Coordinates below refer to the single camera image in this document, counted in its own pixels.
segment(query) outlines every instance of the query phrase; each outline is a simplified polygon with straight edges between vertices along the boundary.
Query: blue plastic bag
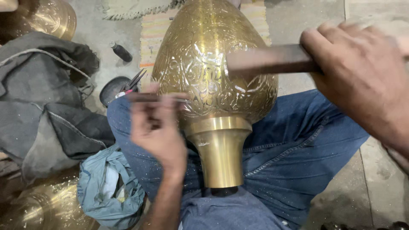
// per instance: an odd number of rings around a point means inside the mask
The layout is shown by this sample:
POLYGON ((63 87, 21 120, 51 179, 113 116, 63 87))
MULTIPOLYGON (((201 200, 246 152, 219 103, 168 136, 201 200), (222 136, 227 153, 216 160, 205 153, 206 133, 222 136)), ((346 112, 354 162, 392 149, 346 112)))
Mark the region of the blue plastic bag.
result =
POLYGON ((80 164, 77 197, 84 213, 103 226, 127 229, 140 216, 136 214, 144 202, 145 191, 131 171, 117 144, 99 151, 80 164), (102 194, 106 168, 117 171, 124 182, 128 197, 124 202, 102 194))

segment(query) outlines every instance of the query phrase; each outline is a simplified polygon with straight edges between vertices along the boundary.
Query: blue jeans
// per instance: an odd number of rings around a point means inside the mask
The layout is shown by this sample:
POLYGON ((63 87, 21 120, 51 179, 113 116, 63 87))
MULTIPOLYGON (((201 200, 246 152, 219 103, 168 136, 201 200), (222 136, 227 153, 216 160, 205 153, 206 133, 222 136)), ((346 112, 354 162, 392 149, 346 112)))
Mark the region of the blue jeans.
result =
MULTIPOLYGON (((129 102, 111 102, 107 117, 135 175, 153 201, 162 167, 129 139, 129 102)), ((275 106, 253 124, 243 148, 243 187, 277 217, 298 228, 308 216, 310 202, 322 192, 369 135, 319 91, 278 97, 275 106)), ((187 142, 189 160, 184 193, 203 187, 200 159, 187 142)))

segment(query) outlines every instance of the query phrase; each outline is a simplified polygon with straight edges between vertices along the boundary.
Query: engraved brass vase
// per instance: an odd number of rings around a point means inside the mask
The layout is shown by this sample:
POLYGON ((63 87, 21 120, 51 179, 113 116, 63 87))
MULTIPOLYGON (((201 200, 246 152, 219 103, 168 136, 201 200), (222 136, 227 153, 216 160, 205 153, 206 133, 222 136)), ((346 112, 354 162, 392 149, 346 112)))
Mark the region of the engraved brass vase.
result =
POLYGON ((40 31, 70 41, 76 29, 74 9, 64 0, 19 0, 16 11, 0 13, 0 45, 40 31))
POLYGON ((181 114, 180 128, 199 151, 206 187, 243 184, 243 143, 252 123, 274 105, 278 77, 232 76, 226 54, 265 46, 226 0, 188 1, 165 34, 152 79, 160 83, 159 94, 189 94, 192 103, 181 114))

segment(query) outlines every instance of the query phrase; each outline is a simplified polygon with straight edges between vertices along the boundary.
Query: wooden hammer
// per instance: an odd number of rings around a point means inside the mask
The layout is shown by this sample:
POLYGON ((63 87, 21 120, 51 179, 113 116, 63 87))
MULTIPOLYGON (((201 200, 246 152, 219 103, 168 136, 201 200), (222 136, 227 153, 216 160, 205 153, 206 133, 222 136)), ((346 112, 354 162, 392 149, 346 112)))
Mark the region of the wooden hammer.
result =
MULTIPOLYGON (((389 37, 402 57, 409 58, 409 36, 389 37)), ((251 48, 227 54, 227 70, 232 74, 321 72, 320 67, 300 44, 251 48)))

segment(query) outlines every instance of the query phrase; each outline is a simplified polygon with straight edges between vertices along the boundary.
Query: tool handle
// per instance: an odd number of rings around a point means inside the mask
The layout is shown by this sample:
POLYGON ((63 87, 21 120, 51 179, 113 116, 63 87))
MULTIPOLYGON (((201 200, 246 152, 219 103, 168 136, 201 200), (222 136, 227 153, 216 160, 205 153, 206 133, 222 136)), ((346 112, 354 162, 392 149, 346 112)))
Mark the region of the tool handle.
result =
MULTIPOLYGON (((404 58, 409 57, 409 36, 391 38, 404 58)), ((320 67, 300 44, 252 48, 226 56, 227 70, 232 74, 267 74, 321 72, 320 67)))
MULTIPOLYGON (((126 96, 131 102, 157 102, 160 100, 160 96, 150 93, 131 92, 126 96)), ((176 101, 187 104, 191 103, 190 100, 183 98, 176 98, 176 101)))

